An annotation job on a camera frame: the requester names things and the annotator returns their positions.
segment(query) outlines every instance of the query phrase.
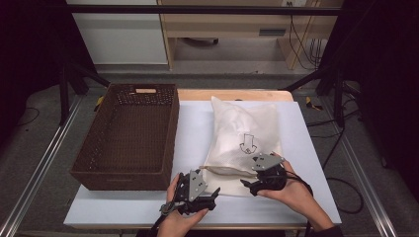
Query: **white cabinet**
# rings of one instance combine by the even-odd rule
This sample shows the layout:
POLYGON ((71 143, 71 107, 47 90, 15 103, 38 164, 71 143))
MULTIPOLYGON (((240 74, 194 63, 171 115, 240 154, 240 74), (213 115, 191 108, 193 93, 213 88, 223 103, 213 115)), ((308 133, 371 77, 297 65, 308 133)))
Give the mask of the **white cabinet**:
MULTIPOLYGON (((68 4, 156 5, 155 0, 67 0, 68 4)), ((95 64, 167 64, 158 14, 73 14, 95 64)))

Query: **brown wicker basket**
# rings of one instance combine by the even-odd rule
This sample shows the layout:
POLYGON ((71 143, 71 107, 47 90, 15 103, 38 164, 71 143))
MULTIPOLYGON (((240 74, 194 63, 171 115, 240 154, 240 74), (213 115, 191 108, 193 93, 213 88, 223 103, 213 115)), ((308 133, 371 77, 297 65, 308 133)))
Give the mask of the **brown wicker basket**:
POLYGON ((70 174, 89 190, 166 190, 178 116, 174 84, 111 84, 70 174))

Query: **hand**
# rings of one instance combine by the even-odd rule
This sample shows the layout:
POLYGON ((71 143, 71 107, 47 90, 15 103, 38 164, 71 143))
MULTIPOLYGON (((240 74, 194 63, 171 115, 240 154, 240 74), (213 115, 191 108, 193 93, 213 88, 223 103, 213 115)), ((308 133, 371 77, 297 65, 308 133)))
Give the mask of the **hand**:
MULTIPOLYGON (((290 162, 284 161, 284 168, 295 174, 290 162)), ((333 227, 333 223, 327 213, 320 207, 305 185, 296 180, 287 180, 286 186, 280 191, 262 190, 258 196, 278 200, 293 211, 305 216, 311 223, 314 231, 320 231, 333 227)))
MULTIPOLYGON (((176 175, 172 183, 170 183, 169 188, 167 188, 166 200, 168 202, 173 199, 178 181, 179 181, 179 174, 176 175)), ((159 237, 183 237, 188 233, 188 231, 192 227, 194 227, 198 222, 200 222, 208 212, 209 212, 208 209, 203 209, 203 210, 198 211, 194 215, 184 217, 179 213, 179 211, 174 210, 160 224, 157 236, 159 237)))

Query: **white table surface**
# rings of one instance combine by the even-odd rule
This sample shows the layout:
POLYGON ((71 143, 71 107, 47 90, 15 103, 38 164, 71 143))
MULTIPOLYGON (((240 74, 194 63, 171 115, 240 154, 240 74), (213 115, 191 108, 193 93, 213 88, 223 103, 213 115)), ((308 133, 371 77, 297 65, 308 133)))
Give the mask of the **white table surface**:
MULTIPOLYGON (((210 101, 181 101, 172 178, 203 165, 213 130, 210 101)), ((244 108, 274 103, 279 113, 279 133, 284 156, 307 181, 314 197, 335 224, 341 223, 321 165, 296 102, 231 102, 244 108)), ((75 228, 150 227, 160 216, 166 192, 89 191, 81 186, 64 224, 75 228)), ((264 197, 218 196, 216 208, 197 228, 293 228, 306 219, 275 200, 264 197)))

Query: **drawstring bag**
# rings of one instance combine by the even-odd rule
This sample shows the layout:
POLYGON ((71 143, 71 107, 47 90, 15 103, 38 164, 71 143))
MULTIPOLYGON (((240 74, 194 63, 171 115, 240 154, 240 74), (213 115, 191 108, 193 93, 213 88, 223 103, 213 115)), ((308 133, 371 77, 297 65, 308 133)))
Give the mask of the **drawstring bag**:
POLYGON ((240 179, 256 181, 253 157, 282 155, 275 104, 242 108, 211 98, 214 130, 207 160, 201 168, 207 192, 221 187, 220 195, 250 196, 240 179))

